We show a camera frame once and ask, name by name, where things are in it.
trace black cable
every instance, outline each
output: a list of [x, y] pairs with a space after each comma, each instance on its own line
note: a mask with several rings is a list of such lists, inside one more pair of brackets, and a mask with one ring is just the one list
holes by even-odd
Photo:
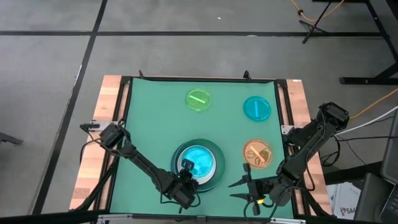
[[367, 167], [368, 165], [355, 153], [354, 149], [351, 147], [351, 145], [348, 143], [348, 141], [346, 141], [346, 143], [347, 143], [349, 149], [351, 150], [351, 152], [353, 152], [353, 154], [354, 154], [354, 155]]
[[272, 208], [275, 205], [274, 202], [272, 202], [272, 204], [267, 205], [266, 203], [262, 203], [262, 206], [266, 207], [266, 208]]
[[198, 197], [198, 203], [196, 205], [191, 205], [191, 207], [193, 207], [193, 208], [195, 208], [195, 207], [200, 205], [200, 197], [199, 197], [198, 193], [197, 193], [197, 197]]
[[323, 119], [323, 137], [326, 137], [326, 119], [325, 119], [325, 115], [323, 114], [323, 111], [321, 111], [321, 115], [322, 115], [322, 119]]
[[[324, 161], [322, 161], [322, 166], [323, 166], [323, 167], [330, 167], [330, 166], [334, 165], [334, 164], [337, 162], [337, 160], [340, 158], [341, 145], [340, 145], [340, 142], [338, 142], [336, 136], [334, 136], [334, 138], [335, 138], [335, 141], [336, 141], [336, 143], [337, 143], [337, 151], [336, 151], [336, 152], [332, 152], [331, 154], [322, 156], [322, 157], [320, 158], [320, 159], [322, 160], [323, 158], [326, 157], [326, 159], [325, 159]], [[333, 160], [333, 162], [327, 164], [327, 163], [326, 163], [327, 160], [329, 160], [329, 159], [330, 159], [333, 155], [335, 155], [335, 154], [336, 154], [336, 157], [335, 157], [335, 159]]]
[[307, 156], [305, 157], [305, 169], [307, 170], [307, 173], [308, 173], [308, 177], [310, 178], [310, 180], [311, 180], [311, 184], [312, 184], [312, 189], [307, 189], [307, 187], [305, 187], [305, 190], [307, 190], [307, 191], [309, 191], [309, 192], [311, 192], [311, 191], [314, 191], [315, 190], [315, 183], [314, 183], [314, 181], [313, 181], [313, 179], [312, 179], [312, 175], [311, 175], [311, 173], [310, 173], [310, 169], [308, 168], [308, 156], [309, 156], [309, 153], [307, 153]]
[[380, 138], [394, 139], [394, 138], [398, 138], [398, 136], [370, 136], [370, 137], [350, 138], [350, 139], [337, 140], [337, 141], [352, 141], [352, 140], [359, 140], [359, 139], [380, 139]]
[[116, 168], [116, 161], [113, 161], [112, 164], [109, 166], [108, 170], [105, 172], [104, 176], [98, 181], [97, 185], [91, 191], [91, 193], [87, 196], [87, 198], [77, 207], [76, 209], [72, 210], [88, 210], [90, 205], [94, 202], [94, 199], [99, 194], [100, 190], [104, 187], [105, 183], [108, 181], [109, 177], [114, 174]]
[[80, 162], [79, 162], [79, 164], [81, 164], [81, 161], [83, 160], [83, 153], [84, 153], [84, 151], [85, 151], [85, 147], [88, 145], [88, 144], [90, 144], [90, 143], [93, 143], [93, 142], [95, 142], [94, 140], [91, 140], [91, 141], [88, 141], [88, 142], [86, 142], [82, 147], [81, 147], [81, 149], [80, 149]]
[[[376, 124], [376, 123], [379, 123], [379, 122], [383, 122], [383, 121], [387, 121], [388, 119], [391, 119], [391, 118], [393, 118], [393, 116], [391, 116], [391, 117], [388, 117], [388, 118], [384, 118], [384, 119], [381, 119], [381, 120], [379, 120], [379, 121], [375, 121], [375, 122], [373, 122], [373, 123], [371, 123], [371, 124], [368, 124], [368, 125], [365, 125], [364, 127], [367, 127], [367, 126], [370, 126], [370, 125], [372, 125], [372, 124]], [[322, 161], [322, 166], [323, 167], [330, 167], [330, 166], [332, 166], [332, 165], [334, 165], [336, 162], [337, 162], [337, 160], [340, 158], [340, 143], [339, 143], [339, 141], [337, 140], [337, 138], [334, 136], [334, 138], [335, 138], [335, 141], [336, 141], [336, 143], [337, 143], [337, 151], [336, 152], [332, 152], [331, 154], [327, 154], [327, 155], [325, 155], [325, 156], [322, 156], [320, 159], [322, 160], [323, 158], [326, 158], [324, 161]], [[333, 160], [333, 162], [331, 162], [331, 163], [326, 163], [333, 155], [335, 155], [336, 154], [336, 157], [335, 157], [335, 159]]]

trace green table surface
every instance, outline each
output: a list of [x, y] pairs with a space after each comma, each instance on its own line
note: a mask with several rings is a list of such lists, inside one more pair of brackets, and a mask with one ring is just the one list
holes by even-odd
[[[185, 103], [187, 93], [204, 88], [211, 95], [211, 106], [202, 112]], [[246, 117], [243, 103], [250, 96], [261, 96], [271, 106], [269, 119], [255, 122]], [[246, 185], [228, 188], [243, 171], [243, 146], [250, 139], [263, 139], [274, 153], [266, 169], [252, 169], [253, 178], [275, 176], [284, 159], [275, 86], [270, 83], [155, 82], [135, 78], [126, 121], [132, 143], [157, 167], [170, 170], [172, 154], [192, 139], [216, 143], [226, 159], [226, 171], [219, 185], [200, 194], [201, 205], [183, 210], [181, 215], [243, 217], [243, 199], [230, 194], [247, 193]], [[160, 195], [151, 179], [132, 162], [121, 159], [114, 185], [111, 212], [178, 215], [178, 205], [159, 203]], [[272, 208], [261, 207], [258, 217], [268, 217]], [[247, 212], [253, 217], [251, 205]], [[292, 204], [279, 207], [274, 217], [293, 218]]]

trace petri dish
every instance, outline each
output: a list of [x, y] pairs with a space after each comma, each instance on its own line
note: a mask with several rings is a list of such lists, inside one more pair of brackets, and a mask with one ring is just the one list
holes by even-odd
[[271, 147], [262, 139], [251, 139], [243, 146], [245, 162], [256, 169], [264, 169], [271, 165], [273, 153]]
[[253, 121], [265, 121], [271, 114], [271, 107], [263, 97], [251, 96], [243, 103], [243, 111]]
[[189, 159], [195, 163], [191, 173], [199, 183], [198, 193], [207, 192], [221, 182], [225, 172], [225, 158], [215, 143], [207, 139], [194, 139], [180, 145], [172, 156], [171, 171], [173, 173], [178, 174], [182, 169], [183, 159]]
[[185, 102], [188, 107], [194, 111], [204, 111], [209, 108], [211, 104], [211, 97], [207, 90], [202, 88], [194, 88], [189, 91]]

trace blue petri dish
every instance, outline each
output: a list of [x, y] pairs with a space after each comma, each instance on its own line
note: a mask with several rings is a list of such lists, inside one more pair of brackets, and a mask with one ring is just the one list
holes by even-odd
[[251, 96], [243, 103], [243, 111], [253, 121], [265, 121], [271, 114], [271, 107], [263, 97]]
[[184, 159], [188, 159], [195, 164], [191, 173], [199, 184], [208, 182], [215, 173], [215, 157], [210, 150], [204, 146], [197, 145], [186, 148], [178, 159], [179, 166]]

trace gray carpet floor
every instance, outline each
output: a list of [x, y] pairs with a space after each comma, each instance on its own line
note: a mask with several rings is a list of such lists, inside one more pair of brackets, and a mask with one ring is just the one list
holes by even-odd
[[[372, 0], [398, 48], [398, 21], [385, 1]], [[297, 0], [308, 17], [325, 3]], [[0, 30], [92, 30], [100, 0], [3, 0]], [[121, 30], [305, 31], [289, 0], [114, 0], [100, 26]], [[364, 4], [343, 4], [319, 24], [325, 30], [374, 32]], [[0, 36], [0, 131], [24, 139], [0, 144], [0, 217], [28, 214], [39, 178], [79, 71], [88, 37]], [[176, 75], [301, 79], [312, 116], [334, 101], [356, 114], [395, 86], [341, 85], [338, 78], [373, 77], [394, 59], [380, 38], [301, 37], [97, 37], [62, 148], [44, 212], [68, 209], [86, 136], [78, 125], [90, 121], [104, 75]], [[354, 120], [356, 126], [397, 104], [394, 95]], [[344, 135], [388, 134], [391, 121]], [[380, 161], [385, 139], [353, 141], [366, 163]], [[336, 150], [329, 141], [321, 150]], [[360, 166], [347, 145], [336, 167]]]

